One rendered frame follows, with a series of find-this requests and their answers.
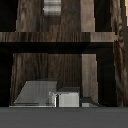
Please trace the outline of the grey striped can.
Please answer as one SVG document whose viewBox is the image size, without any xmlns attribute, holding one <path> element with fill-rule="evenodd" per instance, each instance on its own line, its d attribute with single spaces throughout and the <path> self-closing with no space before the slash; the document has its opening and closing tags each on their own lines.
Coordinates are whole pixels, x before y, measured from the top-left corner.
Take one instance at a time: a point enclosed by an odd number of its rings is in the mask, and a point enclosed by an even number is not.
<svg viewBox="0 0 128 128">
<path fill-rule="evenodd" d="M 45 16 L 59 16 L 61 14 L 61 0 L 44 0 Z"/>
</svg>

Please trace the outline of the dark wooden compartment bin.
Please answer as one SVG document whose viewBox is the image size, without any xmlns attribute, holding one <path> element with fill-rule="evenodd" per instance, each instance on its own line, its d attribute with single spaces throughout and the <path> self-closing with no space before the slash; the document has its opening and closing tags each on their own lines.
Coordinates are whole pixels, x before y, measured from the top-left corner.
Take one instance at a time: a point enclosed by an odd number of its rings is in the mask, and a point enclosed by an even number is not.
<svg viewBox="0 0 128 128">
<path fill-rule="evenodd" d="M 0 0 L 0 107 L 27 81 L 79 87 L 105 107 L 128 107 L 121 0 L 61 0 L 45 16 L 44 0 Z"/>
</svg>

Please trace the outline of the pale grey translucent box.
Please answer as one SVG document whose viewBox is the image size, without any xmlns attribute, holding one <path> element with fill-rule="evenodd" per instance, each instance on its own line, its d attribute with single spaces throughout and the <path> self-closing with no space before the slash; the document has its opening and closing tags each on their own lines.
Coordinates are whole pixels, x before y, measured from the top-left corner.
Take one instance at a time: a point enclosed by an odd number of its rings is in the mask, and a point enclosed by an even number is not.
<svg viewBox="0 0 128 128">
<path fill-rule="evenodd" d="M 14 100 L 17 107 L 54 106 L 56 80 L 27 81 Z"/>
</svg>

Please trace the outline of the small dark grey block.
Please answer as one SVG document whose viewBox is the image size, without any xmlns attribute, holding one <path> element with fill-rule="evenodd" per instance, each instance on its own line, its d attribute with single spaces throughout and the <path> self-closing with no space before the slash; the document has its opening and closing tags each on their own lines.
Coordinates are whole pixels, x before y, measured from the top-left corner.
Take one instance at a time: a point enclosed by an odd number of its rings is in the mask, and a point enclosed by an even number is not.
<svg viewBox="0 0 128 128">
<path fill-rule="evenodd" d="M 81 106 L 82 107 L 101 107 L 101 104 L 94 102 L 91 97 L 82 97 Z"/>
</svg>

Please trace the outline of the white milk carton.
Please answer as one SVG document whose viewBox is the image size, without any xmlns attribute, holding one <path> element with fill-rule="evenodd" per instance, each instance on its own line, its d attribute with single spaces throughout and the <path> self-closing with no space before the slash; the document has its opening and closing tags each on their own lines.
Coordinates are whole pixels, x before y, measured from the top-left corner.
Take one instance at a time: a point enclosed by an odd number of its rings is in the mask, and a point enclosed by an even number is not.
<svg viewBox="0 0 128 128">
<path fill-rule="evenodd" d="M 58 107 L 78 107 L 80 101 L 79 87 L 63 87 L 57 91 Z"/>
</svg>

